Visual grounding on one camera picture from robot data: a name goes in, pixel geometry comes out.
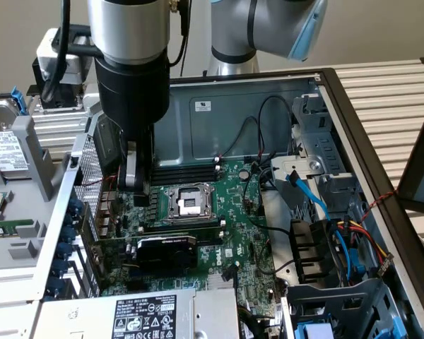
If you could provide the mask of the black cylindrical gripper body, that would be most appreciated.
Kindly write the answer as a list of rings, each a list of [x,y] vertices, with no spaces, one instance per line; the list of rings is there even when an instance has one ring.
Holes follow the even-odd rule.
[[[102,110],[127,139],[136,141],[165,115],[170,103],[167,52],[140,65],[96,58],[95,72]]]

